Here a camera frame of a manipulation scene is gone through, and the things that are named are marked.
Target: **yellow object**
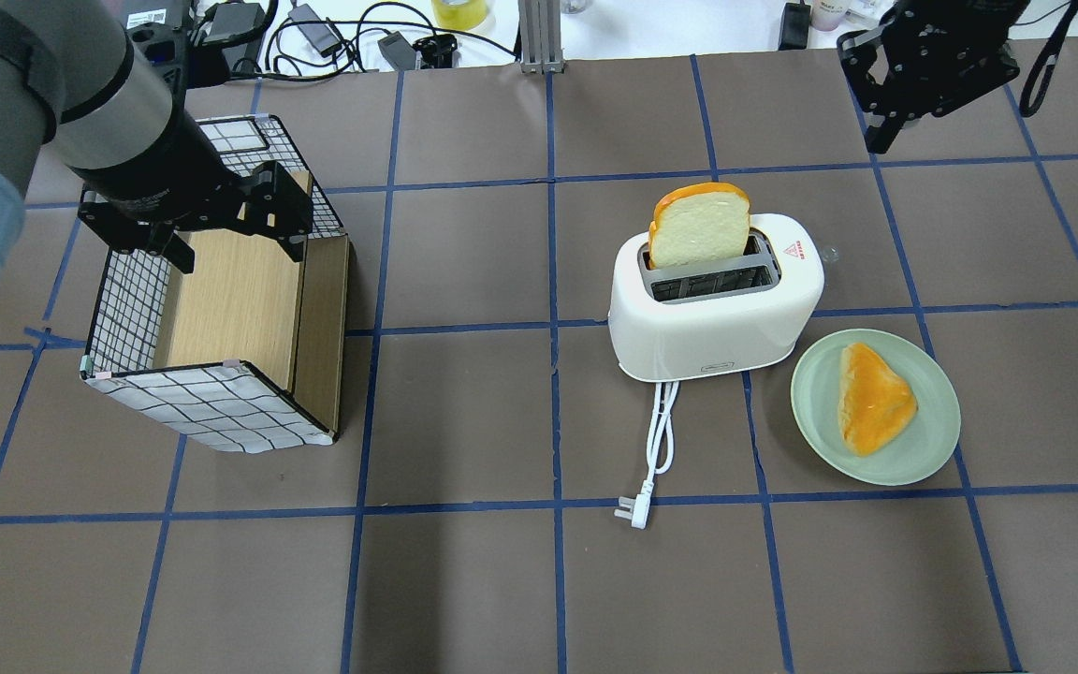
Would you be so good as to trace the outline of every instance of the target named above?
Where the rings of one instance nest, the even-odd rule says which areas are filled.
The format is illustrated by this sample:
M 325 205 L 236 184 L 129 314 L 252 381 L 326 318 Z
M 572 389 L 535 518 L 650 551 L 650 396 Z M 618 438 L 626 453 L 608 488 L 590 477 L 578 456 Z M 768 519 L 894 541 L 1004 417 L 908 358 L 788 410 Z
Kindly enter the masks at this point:
M 839 427 L 842 441 L 856 456 L 876 452 L 910 426 L 917 398 L 910 383 L 863 342 L 842 350 L 839 381 Z
M 471 30 L 485 20 L 485 0 L 431 0 L 436 23 L 446 30 Z
M 728 182 L 673 189 L 655 205 L 647 231 L 651 267 L 743 255 L 751 231 L 751 201 Z

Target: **barcode sticker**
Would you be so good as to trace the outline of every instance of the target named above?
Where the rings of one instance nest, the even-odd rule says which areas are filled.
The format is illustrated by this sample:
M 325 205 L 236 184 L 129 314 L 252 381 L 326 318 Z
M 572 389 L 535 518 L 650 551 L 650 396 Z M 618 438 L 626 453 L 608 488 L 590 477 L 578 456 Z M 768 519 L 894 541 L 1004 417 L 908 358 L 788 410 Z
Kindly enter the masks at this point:
M 128 14 L 127 16 L 127 27 L 133 29 L 138 25 L 146 25 L 146 23 L 154 23 L 155 25 L 163 25 L 166 20 L 168 10 L 152 10 L 151 12 L 136 12 L 134 14 Z

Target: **light green plate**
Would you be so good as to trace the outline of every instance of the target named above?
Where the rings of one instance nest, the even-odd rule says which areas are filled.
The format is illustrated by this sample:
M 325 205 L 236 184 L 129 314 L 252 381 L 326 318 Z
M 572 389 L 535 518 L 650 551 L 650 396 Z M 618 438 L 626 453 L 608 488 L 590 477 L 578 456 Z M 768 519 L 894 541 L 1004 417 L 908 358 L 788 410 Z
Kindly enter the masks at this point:
M 839 431 L 839 370 L 844 346 L 863 342 L 910 383 L 917 413 L 901 435 L 871 456 L 857 457 Z M 805 441 L 827 464 L 872 485 L 909 485 L 931 477 L 959 439 L 959 401 L 942 368 L 896 334 L 855 329 L 826 334 L 792 371 L 792 416 Z

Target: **white toaster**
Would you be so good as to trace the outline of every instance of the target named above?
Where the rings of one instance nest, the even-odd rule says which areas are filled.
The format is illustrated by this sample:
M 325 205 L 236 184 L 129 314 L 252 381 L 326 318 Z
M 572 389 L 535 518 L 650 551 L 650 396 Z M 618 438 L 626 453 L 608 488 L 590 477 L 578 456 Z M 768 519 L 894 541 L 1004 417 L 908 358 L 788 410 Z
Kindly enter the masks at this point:
M 821 260 L 805 228 L 754 215 L 744 255 L 648 269 L 647 234 L 618 251 L 610 341 L 639 381 L 743 372 L 788 357 L 821 297 Z

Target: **bread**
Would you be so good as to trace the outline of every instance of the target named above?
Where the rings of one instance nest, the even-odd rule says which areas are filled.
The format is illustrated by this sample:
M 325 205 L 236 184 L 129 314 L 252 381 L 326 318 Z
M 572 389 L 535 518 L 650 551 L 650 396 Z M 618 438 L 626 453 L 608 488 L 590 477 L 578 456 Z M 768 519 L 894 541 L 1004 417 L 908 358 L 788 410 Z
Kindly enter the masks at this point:
M 655 205 L 647 233 L 651 267 L 743 255 L 751 230 L 751 202 L 728 182 L 676 189 Z
M 917 400 L 910 383 L 863 342 L 842 350 L 839 427 L 856 456 L 877 452 L 910 426 Z

